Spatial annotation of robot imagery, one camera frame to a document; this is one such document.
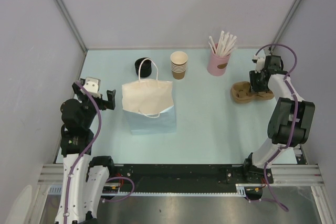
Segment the brown pulp cup carrier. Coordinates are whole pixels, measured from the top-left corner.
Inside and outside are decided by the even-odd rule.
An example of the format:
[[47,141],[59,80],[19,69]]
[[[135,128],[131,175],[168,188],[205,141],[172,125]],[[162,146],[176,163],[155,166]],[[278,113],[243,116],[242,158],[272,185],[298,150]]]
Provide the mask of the brown pulp cup carrier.
[[267,101],[274,98],[271,91],[252,92],[248,81],[236,82],[230,89],[231,97],[238,104],[246,104],[251,101]]

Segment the light blue paper bag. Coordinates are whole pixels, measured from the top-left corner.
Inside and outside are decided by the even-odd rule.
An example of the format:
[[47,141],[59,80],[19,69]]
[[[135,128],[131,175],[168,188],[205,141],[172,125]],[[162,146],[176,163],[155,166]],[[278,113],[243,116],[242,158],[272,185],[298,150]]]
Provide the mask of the light blue paper bag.
[[165,134],[176,131],[172,96],[173,82],[138,79],[122,85],[122,109],[133,135]]

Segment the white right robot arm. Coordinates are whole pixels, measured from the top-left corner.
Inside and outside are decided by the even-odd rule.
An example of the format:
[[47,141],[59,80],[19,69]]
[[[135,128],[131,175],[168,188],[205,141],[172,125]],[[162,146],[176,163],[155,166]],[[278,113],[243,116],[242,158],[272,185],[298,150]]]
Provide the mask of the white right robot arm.
[[277,100],[263,145],[244,160],[242,176],[254,183],[267,175],[272,163],[289,148],[304,144],[309,137],[315,104],[302,98],[284,70],[280,56],[253,56],[255,70],[249,73],[251,91],[270,91]]

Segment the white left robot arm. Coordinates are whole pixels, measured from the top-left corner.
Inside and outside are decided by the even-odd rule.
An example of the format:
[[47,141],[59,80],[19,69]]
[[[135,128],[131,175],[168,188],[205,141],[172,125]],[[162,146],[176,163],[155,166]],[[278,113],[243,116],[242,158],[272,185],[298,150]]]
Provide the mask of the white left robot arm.
[[76,98],[61,107],[61,154],[63,181],[55,223],[97,223],[97,210],[103,187],[115,178],[111,156],[91,156],[98,134],[90,129],[102,110],[114,110],[115,91],[107,91],[107,100],[99,92],[100,79],[87,77],[73,83]]

